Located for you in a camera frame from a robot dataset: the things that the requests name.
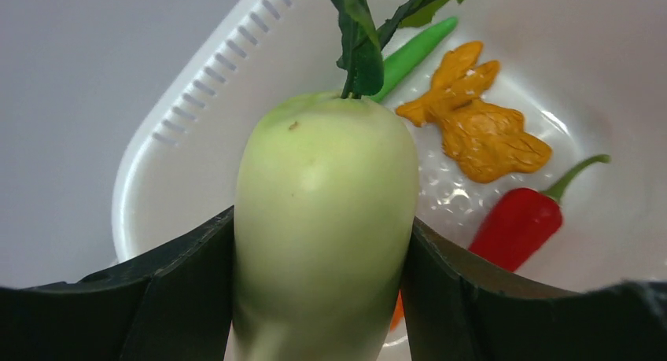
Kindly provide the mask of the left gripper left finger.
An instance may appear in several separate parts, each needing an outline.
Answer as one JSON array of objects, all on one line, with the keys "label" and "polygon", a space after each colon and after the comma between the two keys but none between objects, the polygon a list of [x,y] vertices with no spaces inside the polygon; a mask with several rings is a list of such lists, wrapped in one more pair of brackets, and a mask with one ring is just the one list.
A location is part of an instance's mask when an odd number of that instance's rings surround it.
[{"label": "left gripper left finger", "polygon": [[221,360],[234,211],[76,283],[1,290],[4,360]]}]

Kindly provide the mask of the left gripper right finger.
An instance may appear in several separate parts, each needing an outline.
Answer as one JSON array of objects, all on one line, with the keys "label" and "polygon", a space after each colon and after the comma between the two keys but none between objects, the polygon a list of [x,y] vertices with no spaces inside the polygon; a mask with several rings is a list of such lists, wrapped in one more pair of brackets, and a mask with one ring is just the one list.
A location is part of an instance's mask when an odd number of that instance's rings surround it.
[{"label": "left gripper right finger", "polygon": [[414,221],[402,279],[414,360],[663,360],[666,284],[586,293],[505,271]]}]

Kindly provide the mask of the white radish with leaves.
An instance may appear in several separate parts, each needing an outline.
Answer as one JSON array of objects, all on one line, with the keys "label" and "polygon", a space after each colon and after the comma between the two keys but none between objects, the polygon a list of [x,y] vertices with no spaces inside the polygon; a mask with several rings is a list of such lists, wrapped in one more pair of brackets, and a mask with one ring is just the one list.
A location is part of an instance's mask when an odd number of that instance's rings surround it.
[{"label": "white radish with leaves", "polygon": [[381,52],[402,21],[449,1],[408,0],[376,26],[367,0],[330,0],[344,86],[292,97],[252,131],[234,206],[238,359],[378,357],[419,192],[411,133],[373,100]]}]

